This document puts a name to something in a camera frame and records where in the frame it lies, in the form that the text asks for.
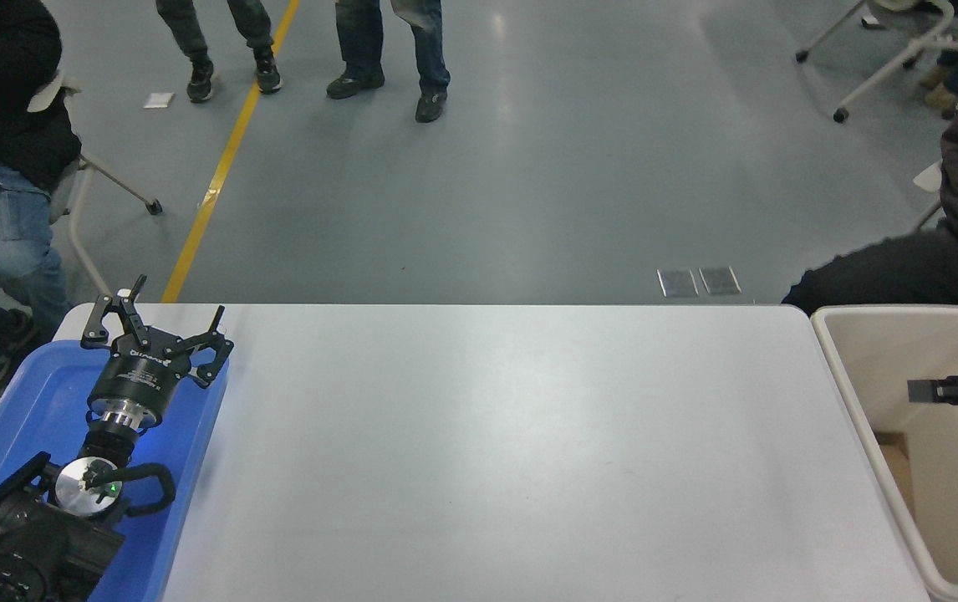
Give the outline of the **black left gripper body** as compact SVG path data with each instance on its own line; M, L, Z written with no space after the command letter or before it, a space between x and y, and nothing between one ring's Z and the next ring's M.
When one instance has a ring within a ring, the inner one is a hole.
M161 330L127 333L113 340L110 357L89 393L96 415L141 407L142 421L162 421L191 362L181 338Z

